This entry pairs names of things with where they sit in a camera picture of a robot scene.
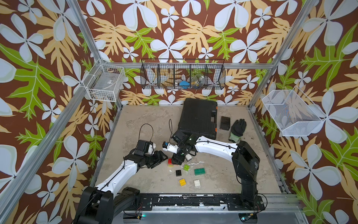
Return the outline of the light green lego brick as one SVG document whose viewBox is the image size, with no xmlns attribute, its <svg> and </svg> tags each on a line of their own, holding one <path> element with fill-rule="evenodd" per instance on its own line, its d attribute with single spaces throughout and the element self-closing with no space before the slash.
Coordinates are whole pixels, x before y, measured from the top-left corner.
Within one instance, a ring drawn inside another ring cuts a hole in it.
<svg viewBox="0 0 358 224">
<path fill-rule="evenodd" d="M 185 164 L 183 169 L 184 169 L 185 171 L 188 171 L 188 170 L 190 169 L 190 166 L 187 165 L 187 164 Z"/>
</svg>

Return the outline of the black lego brick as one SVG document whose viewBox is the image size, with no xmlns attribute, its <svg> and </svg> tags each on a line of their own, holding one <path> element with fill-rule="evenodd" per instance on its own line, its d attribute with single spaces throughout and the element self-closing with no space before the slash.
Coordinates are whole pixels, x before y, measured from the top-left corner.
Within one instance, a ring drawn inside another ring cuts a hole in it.
<svg viewBox="0 0 358 224">
<path fill-rule="evenodd" d="M 181 170 L 176 170 L 175 173 L 176 173 L 176 176 L 182 176 Z"/>
</svg>

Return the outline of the dark green lego brick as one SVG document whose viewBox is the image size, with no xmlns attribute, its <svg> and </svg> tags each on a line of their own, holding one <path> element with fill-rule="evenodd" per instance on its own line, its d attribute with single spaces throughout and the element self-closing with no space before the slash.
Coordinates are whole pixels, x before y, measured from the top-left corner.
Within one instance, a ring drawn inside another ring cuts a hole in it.
<svg viewBox="0 0 358 224">
<path fill-rule="evenodd" d="M 199 168 L 199 169 L 195 169 L 195 170 L 194 170 L 194 175 L 195 175 L 195 176 L 204 175 L 204 174 L 206 174 L 206 171 L 205 171 L 204 168 Z"/>
</svg>

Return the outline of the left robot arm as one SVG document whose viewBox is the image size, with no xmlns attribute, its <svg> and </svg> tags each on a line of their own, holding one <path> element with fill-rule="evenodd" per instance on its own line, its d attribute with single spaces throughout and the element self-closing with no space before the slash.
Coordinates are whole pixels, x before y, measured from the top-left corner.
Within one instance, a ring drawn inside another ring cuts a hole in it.
<svg viewBox="0 0 358 224">
<path fill-rule="evenodd" d="M 162 151 L 155 150 L 153 142 L 139 140 L 116 171 L 96 187 L 83 191 L 73 223 L 111 224 L 118 213 L 138 206 L 140 191 L 121 188 L 141 168 L 153 169 L 167 159 Z"/>
</svg>

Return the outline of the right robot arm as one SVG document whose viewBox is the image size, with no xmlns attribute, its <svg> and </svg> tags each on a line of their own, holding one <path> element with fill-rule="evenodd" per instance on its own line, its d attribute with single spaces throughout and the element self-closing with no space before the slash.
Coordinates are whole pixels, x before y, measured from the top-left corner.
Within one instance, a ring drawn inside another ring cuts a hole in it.
<svg viewBox="0 0 358 224">
<path fill-rule="evenodd" d="M 241 183 L 241 193 L 234 200 L 236 206 L 245 210 L 263 211 L 265 209 L 262 197 L 257 190 L 257 173 L 260 158 L 250 145 L 239 143 L 225 143 L 195 134 L 186 135 L 180 130 L 171 139 L 176 142 L 163 142 L 163 150 L 173 153 L 172 163 L 181 165 L 187 155 L 196 156 L 197 153 L 214 155 L 232 162 L 236 179 Z"/>
</svg>

